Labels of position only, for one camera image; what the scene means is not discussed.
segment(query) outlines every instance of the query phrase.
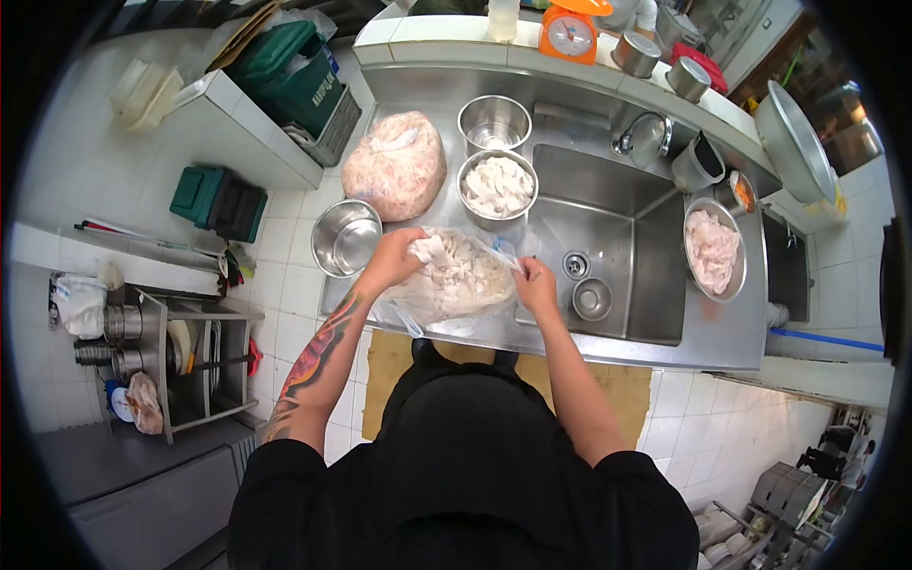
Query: plastic bag of chicken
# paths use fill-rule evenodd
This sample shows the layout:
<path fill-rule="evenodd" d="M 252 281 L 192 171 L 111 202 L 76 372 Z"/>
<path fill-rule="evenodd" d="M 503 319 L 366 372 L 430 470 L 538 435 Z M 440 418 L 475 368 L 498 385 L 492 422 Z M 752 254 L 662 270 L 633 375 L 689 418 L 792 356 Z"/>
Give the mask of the plastic bag of chicken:
<path fill-rule="evenodd" d="M 164 428 L 164 418 L 159 407 L 158 390 L 155 382 L 145 372 L 130 377 L 127 388 L 127 404 L 133 412 L 136 429 L 148 435 L 158 435 Z"/>
<path fill-rule="evenodd" d="M 430 208 L 447 177 L 443 141 L 418 111 L 378 121 L 342 167 L 348 198 L 369 203 L 382 222 L 400 222 Z"/>
<path fill-rule="evenodd" d="M 511 270 L 522 271 L 513 246 L 473 228 L 423 228 L 409 253 L 425 266 L 380 297 L 375 318 L 391 310 L 413 337 L 424 327 L 452 318 L 496 313 L 515 300 Z"/>

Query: orange kitchen scale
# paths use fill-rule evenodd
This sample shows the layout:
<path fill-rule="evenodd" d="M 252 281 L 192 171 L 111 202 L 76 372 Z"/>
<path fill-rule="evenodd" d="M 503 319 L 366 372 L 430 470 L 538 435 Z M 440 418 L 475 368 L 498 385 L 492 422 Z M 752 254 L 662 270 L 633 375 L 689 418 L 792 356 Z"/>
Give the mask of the orange kitchen scale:
<path fill-rule="evenodd" d="M 607 0 L 551 0 L 542 16 L 538 51 L 591 66 L 596 62 L 598 33 L 591 16 L 610 16 Z"/>

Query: arm tattoo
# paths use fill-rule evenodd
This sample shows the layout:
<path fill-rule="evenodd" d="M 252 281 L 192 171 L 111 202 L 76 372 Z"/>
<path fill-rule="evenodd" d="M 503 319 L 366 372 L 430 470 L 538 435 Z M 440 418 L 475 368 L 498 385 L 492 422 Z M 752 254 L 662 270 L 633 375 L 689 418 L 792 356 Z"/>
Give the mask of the arm tattoo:
<path fill-rule="evenodd" d="M 263 443 L 272 440 L 287 438 L 291 431 L 288 421 L 295 415 L 298 408 L 295 394 L 298 390 L 313 386 L 320 379 L 320 373 L 326 367 L 326 362 L 333 353 L 333 349 L 342 340 L 345 329 L 348 327 L 351 316 L 361 305 L 361 297 L 349 291 L 342 302 L 320 327 L 301 355 L 291 367 L 279 400 L 275 403 L 273 416 L 266 426 Z"/>

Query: black shirt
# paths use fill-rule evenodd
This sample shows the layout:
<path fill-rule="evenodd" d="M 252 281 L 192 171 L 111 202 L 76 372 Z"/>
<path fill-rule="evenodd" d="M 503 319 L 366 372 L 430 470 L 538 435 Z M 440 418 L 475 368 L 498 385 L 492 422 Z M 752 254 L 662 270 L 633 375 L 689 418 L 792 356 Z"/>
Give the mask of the black shirt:
<path fill-rule="evenodd" d="M 697 527 L 653 461 L 590 467 L 544 405 L 500 378 L 438 378 L 331 467 L 256 450 L 229 523 L 232 568 L 692 568 Z"/>

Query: scale dial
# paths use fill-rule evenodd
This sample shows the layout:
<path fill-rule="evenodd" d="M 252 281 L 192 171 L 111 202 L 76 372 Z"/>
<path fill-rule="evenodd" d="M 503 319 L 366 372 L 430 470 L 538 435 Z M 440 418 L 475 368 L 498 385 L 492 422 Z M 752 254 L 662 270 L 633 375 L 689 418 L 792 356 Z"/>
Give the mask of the scale dial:
<path fill-rule="evenodd" d="M 592 30 L 583 20 L 573 16 L 560 16 L 548 26 L 548 41 L 565 56 L 580 57 L 592 49 L 595 39 Z"/>

